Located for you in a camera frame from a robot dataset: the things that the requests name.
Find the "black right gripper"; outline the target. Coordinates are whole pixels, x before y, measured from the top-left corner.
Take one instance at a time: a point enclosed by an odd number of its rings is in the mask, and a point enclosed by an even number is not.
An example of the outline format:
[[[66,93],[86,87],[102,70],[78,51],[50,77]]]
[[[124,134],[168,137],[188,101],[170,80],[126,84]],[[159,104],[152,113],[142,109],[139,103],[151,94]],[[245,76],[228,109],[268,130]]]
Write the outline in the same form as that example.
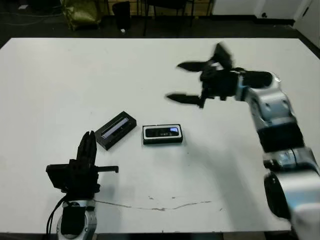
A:
[[[220,100],[225,101],[227,97],[235,96],[242,69],[240,67],[217,69],[217,67],[211,66],[211,63],[211,61],[184,61],[176,66],[187,72],[200,72],[200,81],[202,82],[200,96],[169,93],[165,97],[180,104],[196,105],[202,109],[206,99],[220,97]]]

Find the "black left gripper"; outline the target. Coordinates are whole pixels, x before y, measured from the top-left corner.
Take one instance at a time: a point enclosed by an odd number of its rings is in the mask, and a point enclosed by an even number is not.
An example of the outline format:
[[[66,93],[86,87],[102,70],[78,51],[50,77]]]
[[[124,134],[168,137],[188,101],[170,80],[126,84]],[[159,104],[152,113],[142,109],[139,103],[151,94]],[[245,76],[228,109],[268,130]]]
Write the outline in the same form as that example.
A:
[[[100,191],[100,172],[119,172],[117,165],[96,166],[97,142],[94,131],[87,131],[78,146],[76,159],[67,166],[62,192],[69,198],[93,198]]]

